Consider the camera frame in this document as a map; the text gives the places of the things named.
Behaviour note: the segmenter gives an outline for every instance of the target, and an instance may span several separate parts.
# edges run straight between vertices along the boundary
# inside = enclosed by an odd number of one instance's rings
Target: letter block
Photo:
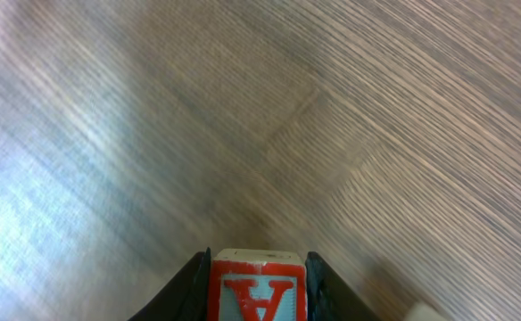
[[[296,253],[225,249],[207,300],[208,321],[306,321],[306,268]]]

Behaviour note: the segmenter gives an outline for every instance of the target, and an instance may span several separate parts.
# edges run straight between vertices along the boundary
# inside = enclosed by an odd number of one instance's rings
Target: wood grain
[[[125,319],[210,246],[386,320],[521,320],[521,1],[0,1],[0,320]]]

